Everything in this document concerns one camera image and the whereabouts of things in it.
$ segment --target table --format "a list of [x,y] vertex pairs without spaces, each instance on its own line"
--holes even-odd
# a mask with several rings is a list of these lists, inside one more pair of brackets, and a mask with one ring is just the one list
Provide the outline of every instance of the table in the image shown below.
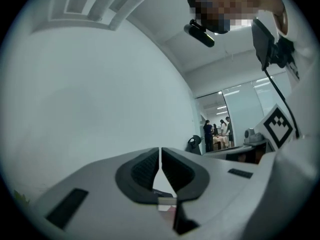
[[217,143],[223,143],[223,145],[221,145],[221,147],[228,147],[229,146],[229,140],[228,140],[228,136],[218,136],[218,137],[213,137],[213,145],[217,144]]

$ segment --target white wall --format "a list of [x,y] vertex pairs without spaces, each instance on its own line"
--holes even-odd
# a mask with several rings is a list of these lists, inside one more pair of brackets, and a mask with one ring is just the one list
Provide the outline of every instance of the white wall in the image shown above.
[[208,115],[204,109],[204,106],[202,106],[199,102],[198,102],[198,106],[199,106],[200,115],[203,116],[207,120]]
[[10,188],[34,201],[90,162],[151,147],[183,150],[199,129],[188,85],[128,21],[116,32],[30,35],[24,17],[15,34],[25,35],[11,36],[1,58],[1,163]]
[[[285,72],[277,65],[270,65],[267,70],[270,75]],[[228,56],[185,74],[195,97],[265,77],[255,50]]]

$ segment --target white panel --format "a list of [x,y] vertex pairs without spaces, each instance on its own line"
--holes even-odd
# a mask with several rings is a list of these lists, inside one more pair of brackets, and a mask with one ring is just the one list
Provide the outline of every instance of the white panel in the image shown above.
[[[287,73],[281,73],[279,75],[280,76],[277,75],[278,76],[277,78],[279,79],[279,83],[280,83],[278,84],[278,87],[280,88],[280,91],[282,92],[282,94],[288,96],[290,94],[289,92],[291,90],[291,87],[290,87]],[[258,79],[256,81],[253,81],[252,84],[259,98],[259,101],[261,103],[264,116],[266,116],[271,111],[271,109],[276,104],[278,104],[279,107],[286,114],[286,116],[291,118],[285,103],[282,101],[282,99],[280,98],[279,94],[276,92],[276,89],[273,87],[269,79],[267,78]]]
[[283,96],[287,98],[291,94],[291,85],[287,72],[276,74],[273,77],[273,81],[278,86]]
[[255,127],[264,117],[257,93],[251,82],[222,91],[232,122],[234,145],[241,146],[245,130]]

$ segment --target black rubber padding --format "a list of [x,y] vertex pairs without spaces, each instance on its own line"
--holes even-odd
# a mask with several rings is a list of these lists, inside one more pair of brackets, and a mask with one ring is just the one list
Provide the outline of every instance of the black rubber padding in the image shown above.
[[248,172],[248,171],[244,171],[244,170],[238,170],[238,169],[230,169],[228,171],[228,173],[231,173],[231,174],[234,174],[234,175],[237,175],[237,176],[240,176],[240,177],[244,177],[244,178],[247,178],[247,179],[250,179],[253,175],[252,172]]
[[60,229],[64,229],[88,195],[88,191],[75,188],[46,217]]
[[173,229],[179,235],[185,234],[190,230],[194,230],[199,227],[199,224],[194,220],[188,219],[185,211],[182,207],[182,203],[178,202],[176,205],[176,211],[174,216]]
[[162,148],[162,170],[180,202],[195,200],[206,190],[210,176],[205,168]]
[[118,188],[140,204],[158,204],[153,184],[159,170],[159,148],[155,147],[121,165],[115,173]]

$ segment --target ceiling light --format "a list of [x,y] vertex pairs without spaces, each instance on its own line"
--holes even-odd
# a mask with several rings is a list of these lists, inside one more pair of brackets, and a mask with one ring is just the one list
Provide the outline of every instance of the ceiling light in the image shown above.
[[249,19],[241,19],[235,20],[235,24],[230,26],[230,31],[239,30],[242,28],[251,27],[251,20]]
[[271,92],[271,90],[270,89],[268,89],[268,90],[259,89],[256,91],[257,94],[268,93],[268,92]]
[[254,86],[253,88],[258,88],[258,87],[261,87],[261,86],[266,86],[266,85],[268,85],[268,84],[270,84],[270,82],[265,82],[265,83],[256,85],[256,86]]
[[259,79],[259,80],[257,80],[256,82],[257,83],[259,83],[259,82],[262,82],[262,81],[265,81],[265,80],[268,80],[269,78],[268,77],[266,77],[266,78],[263,78],[263,79]]
[[238,92],[240,92],[240,90],[236,90],[236,91],[233,91],[233,92],[226,93],[224,96],[228,96],[228,95],[231,95],[231,94],[237,94]]
[[228,113],[228,111],[217,113],[217,115],[224,114],[224,113]]
[[231,87],[231,88],[229,88],[229,89],[238,88],[238,87],[241,87],[241,84],[240,84],[240,85],[237,85],[237,86],[234,86],[234,87]]

